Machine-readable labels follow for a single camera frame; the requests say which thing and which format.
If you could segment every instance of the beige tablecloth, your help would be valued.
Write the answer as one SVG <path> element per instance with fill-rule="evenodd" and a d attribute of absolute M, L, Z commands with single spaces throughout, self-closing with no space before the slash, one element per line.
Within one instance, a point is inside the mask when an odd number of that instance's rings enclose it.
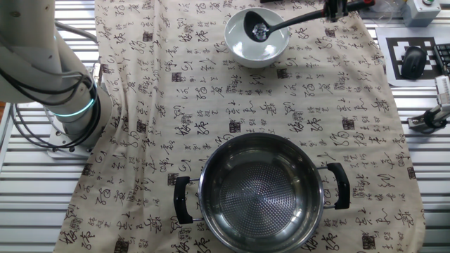
<path fill-rule="evenodd" d="M 263 70 L 238 65 L 226 21 L 258 1 L 96 1 L 111 120 L 89 158 L 55 252 L 230 252 L 204 222 L 180 225 L 178 176 L 199 177 L 224 141 L 248 132 L 289 138 L 318 166 L 341 162 L 349 209 L 323 212 L 299 252 L 408 252 L 425 220 L 383 55 L 357 14 L 290 28 L 289 47 Z M 316 1 L 264 4 L 285 19 Z M 337 197 L 321 171 L 326 205 Z M 201 217 L 198 184 L 188 210 Z"/>

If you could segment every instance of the black pot handle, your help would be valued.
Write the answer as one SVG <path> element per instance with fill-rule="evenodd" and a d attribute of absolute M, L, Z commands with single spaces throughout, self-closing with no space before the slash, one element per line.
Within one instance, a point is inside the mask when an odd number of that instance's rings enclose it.
<path fill-rule="evenodd" d="M 186 185 L 191 180 L 188 176 L 180 176 L 176 178 L 175 191 L 174 191 L 174 206 L 176 217 L 180 224 L 190 224 L 193 223 L 192 216 L 188 214 L 188 209 L 186 207 Z"/>
<path fill-rule="evenodd" d="M 350 183 L 344 168 L 337 162 L 327 164 L 327 168 L 334 173 L 339 190 L 339 199 L 335 203 L 335 209 L 348 209 L 350 207 Z"/>

